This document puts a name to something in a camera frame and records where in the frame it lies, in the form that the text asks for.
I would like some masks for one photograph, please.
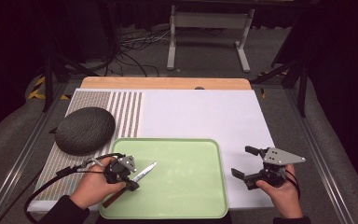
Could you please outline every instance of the felt pad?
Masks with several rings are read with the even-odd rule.
[[[84,107],[66,116],[57,128],[55,140],[65,153],[82,156],[104,146],[116,129],[115,118],[100,107]]]

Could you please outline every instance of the black cable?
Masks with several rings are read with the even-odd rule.
[[[107,64],[106,64],[105,73],[103,74],[104,77],[106,77],[106,75],[107,75],[107,71],[109,70],[109,64],[110,64],[110,63],[107,63]]]
[[[100,157],[97,157],[95,158],[95,160],[102,160],[104,158],[107,158],[107,157],[114,157],[114,156],[117,156],[118,158],[121,158],[121,157],[125,157],[125,155],[122,155],[120,153],[110,153],[110,154],[106,154],[106,155],[103,155],[103,156],[100,156]],[[74,173],[79,173],[78,172],[78,169],[80,168],[86,168],[88,164],[92,163],[93,160],[85,160],[83,161],[82,164],[80,165],[76,165],[76,166],[73,166],[72,168],[70,166],[60,170],[59,172],[56,173],[56,176],[54,176],[52,179],[50,179],[47,183],[45,183],[42,187],[40,187],[40,189],[38,189],[37,191],[35,191],[29,198],[28,200],[25,202],[25,205],[24,205],[24,213],[25,215],[27,216],[28,220],[30,220],[32,223],[37,223],[37,221],[33,218],[33,216],[31,215],[30,212],[27,211],[31,201],[36,198],[41,192],[43,192],[43,190],[47,189],[49,186],[51,186],[52,184],[54,184],[55,182],[57,182],[58,180],[68,176],[68,175],[71,175],[71,174],[74,174]]]
[[[80,65],[74,61],[72,61],[69,58],[66,58],[65,56],[61,55],[61,54],[55,54],[54,55],[56,59],[60,60],[61,62],[65,63],[65,64],[69,64],[70,66],[74,67],[76,70],[82,72],[83,74],[85,74],[88,77],[98,77],[98,74],[95,74],[93,72],[91,72],[88,68],[84,67],[83,65]]]
[[[297,194],[298,194],[298,199],[300,200],[301,191],[300,191],[300,186],[298,185],[298,181],[297,181],[296,177],[292,173],[290,173],[289,171],[287,171],[287,170],[285,170],[285,171],[286,171],[286,173],[288,173],[289,175],[291,175],[295,179],[296,182],[294,180],[292,180],[291,178],[289,178],[288,176],[286,177],[286,180],[289,181],[290,183],[292,183],[293,186],[295,186],[295,188],[297,190]]]
[[[122,61],[119,60],[119,59],[116,59],[116,61],[117,61],[117,64],[120,66],[120,68],[122,68],[122,67],[121,67],[121,64],[120,64],[119,62],[124,63],[124,64],[126,64],[126,65],[130,65],[130,66],[138,66],[137,64],[122,62]],[[157,72],[157,77],[159,77],[159,70],[158,70],[158,68],[157,68],[156,66],[153,66],[153,65],[144,65],[144,64],[141,64],[141,66],[142,66],[142,67],[151,67],[151,68],[154,68],[154,69],[156,70],[156,72]]]
[[[120,66],[121,76],[123,77],[124,76],[123,66],[121,66],[121,64],[117,61],[117,58],[115,58],[115,60],[116,60],[116,63],[118,64],[118,66]]]
[[[110,71],[112,74],[117,74],[117,75],[123,76],[123,74],[120,74],[119,72],[115,72],[115,71],[113,71],[113,69],[110,69],[110,68],[109,68],[109,71]]]
[[[157,30],[154,34],[153,34],[153,31],[150,31],[150,35],[145,35],[145,36],[142,36],[142,34],[145,33],[145,31],[142,31],[142,33],[138,36],[133,36],[133,37],[130,37],[130,38],[125,38],[123,41],[131,41],[133,39],[142,39],[142,38],[154,38],[156,35],[158,35],[159,33],[161,32],[167,32],[169,31],[170,29],[163,29],[163,30]]]
[[[133,31],[133,32],[129,32],[123,35],[129,35],[130,37],[126,37],[127,40],[131,40],[131,39],[138,39],[138,38],[142,38],[143,34],[146,33],[145,30],[140,30],[140,31]]]
[[[158,42],[159,40],[162,39],[163,36],[165,36],[167,34],[167,32],[169,31],[169,29],[167,30],[159,30],[156,33],[153,34],[153,31],[150,31],[150,35],[148,36],[144,36],[144,37],[137,37],[137,38],[133,38],[133,39],[126,39],[126,40],[121,40],[121,47],[126,49],[126,52],[135,49],[135,50],[142,50],[145,49],[147,47],[149,47],[151,44]],[[157,37],[157,35],[159,35],[162,32],[166,32],[166,34],[164,34],[161,37]],[[142,44],[139,47],[135,47],[136,44],[139,44],[139,42],[142,42]]]
[[[100,70],[100,69],[103,69],[103,68],[105,68],[106,66],[108,66],[112,61],[113,61],[113,58],[114,57],[109,57],[107,60],[106,60],[106,62],[104,62],[104,63],[101,63],[101,64],[98,64],[98,65],[95,65],[95,66],[93,66],[93,67],[88,67],[87,69],[89,69],[91,72],[95,72],[95,71],[98,71],[98,70]],[[72,73],[72,74],[80,74],[80,73],[82,73],[82,71],[81,70],[78,70],[78,69],[76,69],[76,68],[66,68],[66,70],[68,71],[68,72],[70,72],[70,73]]]
[[[128,58],[130,58],[131,60],[133,60],[136,64],[138,64],[138,66],[139,66],[139,67],[142,69],[142,71],[144,72],[145,77],[147,77],[146,71],[144,70],[144,68],[143,68],[138,62],[136,62],[135,59],[133,59],[130,55],[128,55],[128,54],[126,54],[126,53],[124,53],[124,52],[121,52],[121,54],[124,54],[125,56],[127,56]]]
[[[40,174],[42,174],[43,168],[45,166],[42,167],[42,169],[40,169],[39,172],[37,172],[37,174],[32,178],[32,180],[27,184],[27,186],[25,186],[25,188],[20,192],[19,195],[17,195],[17,197],[13,200],[13,202],[7,207],[7,209],[2,213],[2,215],[0,216],[0,222],[4,219],[4,217],[7,215],[7,213],[10,211],[10,209],[13,207],[13,205],[19,200],[19,198],[25,193],[25,191],[31,187],[31,185],[36,181],[36,179],[40,176]]]

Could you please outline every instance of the person's hand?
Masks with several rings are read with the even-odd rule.
[[[285,168],[293,175],[295,174],[295,167],[293,166],[293,164],[286,165]],[[298,200],[297,190],[292,183],[290,183],[289,181],[285,181],[284,184],[279,188],[272,187],[264,180],[258,180],[256,184],[259,188],[264,190],[271,198],[272,203],[274,204],[278,212],[281,213],[281,216],[283,218],[303,217],[300,202]]]
[[[112,160],[115,160],[115,158],[104,158],[101,160],[101,163],[103,166],[107,166]],[[89,171],[92,172],[103,172],[103,170],[104,167],[96,164],[89,168]],[[108,184],[103,174],[85,173],[77,185],[74,193],[69,196],[69,198],[78,207],[84,210],[89,206],[99,203],[107,195],[119,192],[125,187],[126,184],[124,182]]]

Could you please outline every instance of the green tray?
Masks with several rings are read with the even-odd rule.
[[[219,146],[211,139],[120,138],[113,152],[134,156],[136,173],[156,161],[141,179],[109,207],[109,219],[220,218],[227,213]]]

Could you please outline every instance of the striped pattern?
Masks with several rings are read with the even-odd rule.
[[[34,84],[34,88],[32,89],[31,93],[28,96],[28,99],[39,99],[39,100],[45,100],[46,95],[40,94],[39,89],[42,87],[43,83],[45,83],[45,75],[42,74],[40,78],[36,81],[36,84]],[[72,98],[72,95],[62,95],[62,100],[70,100]]]
[[[119,137],[139,136],[141,134],[144,98],[145,94],[143,92],[76,90],[65,116],[87,106],[97,106],[106,109],[116,119],[117,128],[115,134],[104,147],[98,149],[93,155],[82,157],[68,155],[62,152],[54,143],[35,189],[42,187],[55,176],[57,171],[67,166],[79,165],[88,158],[95,158],[110,153],[113,143]],[[81,176],[82,174],[73,174],[59,180],[43,191],[36,200],[56,201],[63,194],[71,194]]]

